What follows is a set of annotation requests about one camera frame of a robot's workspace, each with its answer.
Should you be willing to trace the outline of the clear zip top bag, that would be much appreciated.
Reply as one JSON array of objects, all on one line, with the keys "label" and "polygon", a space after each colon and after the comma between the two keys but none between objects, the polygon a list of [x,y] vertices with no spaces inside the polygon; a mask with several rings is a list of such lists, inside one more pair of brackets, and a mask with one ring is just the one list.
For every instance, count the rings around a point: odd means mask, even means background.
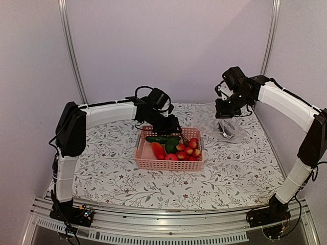
[{"label": "clear zip top bag", "polygon": [[203,134],[227,143],[241,143],[246,132],[232,119],[215,118],[214,103],[194,106],[194,124]]}]

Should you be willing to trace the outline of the dark purple eggplant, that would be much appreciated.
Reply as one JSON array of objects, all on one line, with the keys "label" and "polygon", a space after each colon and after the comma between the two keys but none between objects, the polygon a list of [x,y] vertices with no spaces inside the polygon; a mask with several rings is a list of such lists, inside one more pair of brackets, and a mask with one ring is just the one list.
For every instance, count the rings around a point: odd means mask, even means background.
[{"label": "dark purple eggplant", "polygon": [[225,120],[222,120],[222,121],[219,121],[218,122],[218,128],[219,128],[219,132],[222,134],[223,138],[225,139],[232,139],[233,137],[235,137],[235,127],[225,121]]}]

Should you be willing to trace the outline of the red lychee bunch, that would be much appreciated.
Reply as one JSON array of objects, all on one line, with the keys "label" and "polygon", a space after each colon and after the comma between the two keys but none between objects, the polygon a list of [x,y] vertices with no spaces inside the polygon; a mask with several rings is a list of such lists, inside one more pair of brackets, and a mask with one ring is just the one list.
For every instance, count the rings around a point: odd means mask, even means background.
[{"label": "red lychee bunch", "polygon": [[187,138],[180,135],[180,143],[176,146],[176,156],[179,161],[200,161],[202,159],[202,150],[200,147],[200,138]]}]

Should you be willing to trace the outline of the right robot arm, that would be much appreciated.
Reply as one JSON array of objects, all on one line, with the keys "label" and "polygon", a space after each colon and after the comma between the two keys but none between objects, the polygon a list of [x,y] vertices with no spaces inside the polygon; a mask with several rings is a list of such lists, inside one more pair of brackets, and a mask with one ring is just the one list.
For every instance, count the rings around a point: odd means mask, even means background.
[{"label": "right robot arm", "polygon": [[277,85],[273,78],[262,75],[248,78],[224,74],[215,92],[218,95],[216,118],[240,116],[241,108],[261,102],[291,119],[306,133],[291,171],[270,198],[268,207],[247,213],[252,227],[290,218],[289,202],[305,187],[326,151],[326,109],[305,103]]}]

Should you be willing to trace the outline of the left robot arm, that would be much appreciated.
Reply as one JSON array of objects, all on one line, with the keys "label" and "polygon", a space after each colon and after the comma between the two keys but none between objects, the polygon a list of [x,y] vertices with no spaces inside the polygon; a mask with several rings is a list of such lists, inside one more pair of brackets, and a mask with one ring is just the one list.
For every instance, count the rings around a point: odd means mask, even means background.
[{"label": "left robot arm", "polygon": [[168,103],[155,108],[149,100],[127,97],[122,101],[98,103],[94,105],[66,104],[56,128],[56,162],[53,178],[54,203],[56,213],[66,222],[76,217],[73,200],[74,171],[79,156],[86,147],[86,131],[107,123],[136,120],[149,123],[157,135],[181,133],[178,119],[172,114],[173,106]]}]

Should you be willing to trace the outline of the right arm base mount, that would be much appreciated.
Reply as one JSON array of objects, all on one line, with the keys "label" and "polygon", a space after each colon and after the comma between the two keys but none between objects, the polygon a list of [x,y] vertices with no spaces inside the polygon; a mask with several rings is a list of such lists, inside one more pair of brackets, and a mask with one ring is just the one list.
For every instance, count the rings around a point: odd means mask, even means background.
[{"label": "right arm base mount", "polygon": [[290,218],[291,214],[288,209],[278,213],[271,211],[269,207],[253,208],[246,213],[246,221],[249,223],[251,228],[286,221]]}]

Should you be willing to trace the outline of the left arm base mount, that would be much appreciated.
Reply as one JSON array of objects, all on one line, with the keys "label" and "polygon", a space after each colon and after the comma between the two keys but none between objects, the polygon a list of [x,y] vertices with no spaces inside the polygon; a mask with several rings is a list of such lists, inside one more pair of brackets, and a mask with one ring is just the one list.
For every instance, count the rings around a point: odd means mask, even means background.
[{"label": "left arm base mount", "polygon": [[94,210],[86,207],[74,207],[71,204],[54,204],[50,211],[50,218],[66,222],[71,225],[91,227],[94,219]]}]

